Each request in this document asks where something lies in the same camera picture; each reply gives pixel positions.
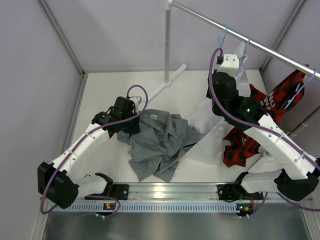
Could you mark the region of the light blue hanger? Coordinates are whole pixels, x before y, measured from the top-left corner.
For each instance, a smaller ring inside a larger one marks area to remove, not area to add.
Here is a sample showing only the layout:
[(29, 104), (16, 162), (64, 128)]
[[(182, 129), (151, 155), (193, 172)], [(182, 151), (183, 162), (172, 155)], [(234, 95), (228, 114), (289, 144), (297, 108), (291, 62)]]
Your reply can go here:
[(228, 34), (228, 25), (226, 24), (224, 27), (225, 27), (225, 29), (224, 29), (223, 36), (222, 37), (220, 37), (220, 36), (218, 37), (218, 47), (219, 48), (223, 48), (226, 36)]

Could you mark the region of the grey button shirt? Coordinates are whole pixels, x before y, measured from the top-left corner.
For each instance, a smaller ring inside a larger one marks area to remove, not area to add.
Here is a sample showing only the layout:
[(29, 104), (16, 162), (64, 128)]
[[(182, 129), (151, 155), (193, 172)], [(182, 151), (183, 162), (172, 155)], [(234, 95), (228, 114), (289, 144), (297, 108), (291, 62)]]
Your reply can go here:
[(139, 117), (140, 132), (119, 132), (117, 140), (131, 146), (130, 167), (141, 182), (154, 176), (169, 183), (180, 159), (202, 136), (180, 114), (147, 109)]

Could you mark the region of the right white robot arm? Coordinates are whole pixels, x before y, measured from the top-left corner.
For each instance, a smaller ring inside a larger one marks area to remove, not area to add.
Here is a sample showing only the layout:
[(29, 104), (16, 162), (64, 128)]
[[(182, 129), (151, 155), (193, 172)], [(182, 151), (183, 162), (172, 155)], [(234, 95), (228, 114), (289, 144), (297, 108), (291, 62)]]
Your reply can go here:
[(232, 192), (237, 198), (270, 192), (301, 201), (316, 189), (320, 183), (319, 159), (290, 139), (257, 100), (240, 96), (232, 76), (219, 71), (211, 73), (208, 88), (213, 113), (253, 139), (268, 154), (256, 162), (256, 172), (243, 172), (234, 181)]

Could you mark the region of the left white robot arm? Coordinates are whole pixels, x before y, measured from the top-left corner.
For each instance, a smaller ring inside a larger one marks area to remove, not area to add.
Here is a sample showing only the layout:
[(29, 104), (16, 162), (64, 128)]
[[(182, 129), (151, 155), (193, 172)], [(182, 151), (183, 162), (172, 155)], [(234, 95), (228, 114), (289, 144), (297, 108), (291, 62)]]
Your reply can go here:
[(97, 148), (118, 132), (137, 134), (137, 116), (142, 99), (139, 96), (119, 96), (114, 106), (94, 116), (84, 133), (63, 154), (37, 168), (38, 192), (62, 209), (76, 199), (98, 195), (109, 199), (113, 195), (113, 180), (103, 173), (77, 177), (78, 171)]

